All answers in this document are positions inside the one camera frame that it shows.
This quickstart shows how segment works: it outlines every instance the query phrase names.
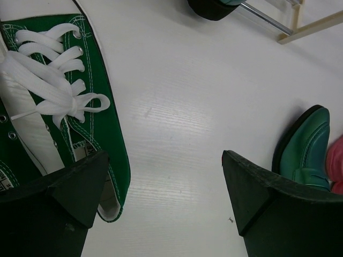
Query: chrome rod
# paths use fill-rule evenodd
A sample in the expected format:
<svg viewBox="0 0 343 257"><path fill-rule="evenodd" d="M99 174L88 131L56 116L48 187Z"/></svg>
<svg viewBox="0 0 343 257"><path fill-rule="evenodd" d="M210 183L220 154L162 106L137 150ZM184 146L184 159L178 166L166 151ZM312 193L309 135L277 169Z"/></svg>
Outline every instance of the chrome rod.
<svg viewBox="0 0 343 257"><path fill-rule="evenodd" d="M250 4L242 3L241 7L243 7L247 11L253 13L257 17L263 19L264 21L266 21L270 25L274 26L278 30L285 33L287 36L290 36L293 34L293 30L291 30L290 28L287 28L285 25L279 23L278 21L274 20L273 18L269 17L268 15L262 13L260 10L257 10L255 7L251 6Z"/></svg>

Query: white floor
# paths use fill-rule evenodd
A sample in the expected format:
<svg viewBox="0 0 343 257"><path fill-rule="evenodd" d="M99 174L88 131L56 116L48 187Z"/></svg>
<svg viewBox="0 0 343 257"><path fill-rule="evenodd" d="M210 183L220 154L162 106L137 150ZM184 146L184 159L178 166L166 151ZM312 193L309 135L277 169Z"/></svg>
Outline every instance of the white floor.
<svg viewBox="0 0 343 257"><path fill-rule="evenodd" d="M115 82L132 172L122 217L97 217L82 256L247 256L222 151L269 169L285 126L314 104L331 112L330 140L343 133L343 25L281 46L241 10L210 22L186 0L80 1ZM307 2L305 24L343 10ZM249 3L285 19L283 1Z"/></svg>

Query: wooden strip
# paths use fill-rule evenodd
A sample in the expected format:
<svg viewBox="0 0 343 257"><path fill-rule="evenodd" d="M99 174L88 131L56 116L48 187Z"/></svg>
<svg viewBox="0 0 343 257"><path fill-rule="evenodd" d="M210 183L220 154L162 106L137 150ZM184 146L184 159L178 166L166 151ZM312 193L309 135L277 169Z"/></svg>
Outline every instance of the wooden strip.
<svg viewBox="0 0 343 257"><path fill-rule="evenodd" d="M337 12L323 19L312 22L306 26L298 28L291 36L279 35L278 42L286 44L324 29L343 23L343 11Z"/></svg>
<svg viewBox="0 0 343 257"><path fill-rule="evenodd" d="M293 31L297 31L297 29L301 26L304 3L305 3L305 0L302 0L302 1L300 1L300 4L292 6L293 16L292 16L291 29Z"/></svg>

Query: black shoe sole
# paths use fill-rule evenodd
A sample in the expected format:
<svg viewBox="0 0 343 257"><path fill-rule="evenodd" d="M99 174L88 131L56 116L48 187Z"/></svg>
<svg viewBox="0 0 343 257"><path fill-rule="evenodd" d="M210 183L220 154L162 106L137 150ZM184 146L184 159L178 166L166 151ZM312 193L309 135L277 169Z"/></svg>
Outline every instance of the black shoe sole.
<svg viewBox="0 0 343 257"><path fill-rule="evenodd" d="M306 112L304 112L299 119L287 130L287 132L281 137L277 146L275 147L274 155L273 155L273 162L272 162L272 171L280 174L280 162L282 154L284 153L288 143L290 142L291 138L295 134L295 132L299 129L299 127L307 120L308 117L311 116L315 111L323 108L321 105L312 106Z"/></svg>
<svg viewBox="0 0 343 257"><path fill-rule="evenodd" d="M219 0L187 0L193 11L207 20L221 20L239 5L227 5Z"/></svg>

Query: green sneaker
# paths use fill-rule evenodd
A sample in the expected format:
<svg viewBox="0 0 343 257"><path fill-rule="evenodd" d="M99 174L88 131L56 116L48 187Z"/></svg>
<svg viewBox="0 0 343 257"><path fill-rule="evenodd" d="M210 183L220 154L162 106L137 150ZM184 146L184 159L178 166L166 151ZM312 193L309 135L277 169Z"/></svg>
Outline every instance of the green sneaker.
<svg viewBox="0 0 343 257"><path fill-rule="evenodd" d="M7 51L0 67L4 105L47 173L94 151L108 152L98 213L113 222L123 210L130 167L94 28L76 0L18 5L0 1L0 40Z"/></svg>
<svg viewBox="0 0 343 257"><path fill-rule="evenodd" d="M1 99L0 145L0 191L25 185L42 176L21 144Z"/></svg>
<svg viewBox="0 0 343 257"><path fill-rule="evenodd" d="M330 134L330 113L315 105L284 134L273 157L272 171L297 183L330 191L325 157Z"/></svg>

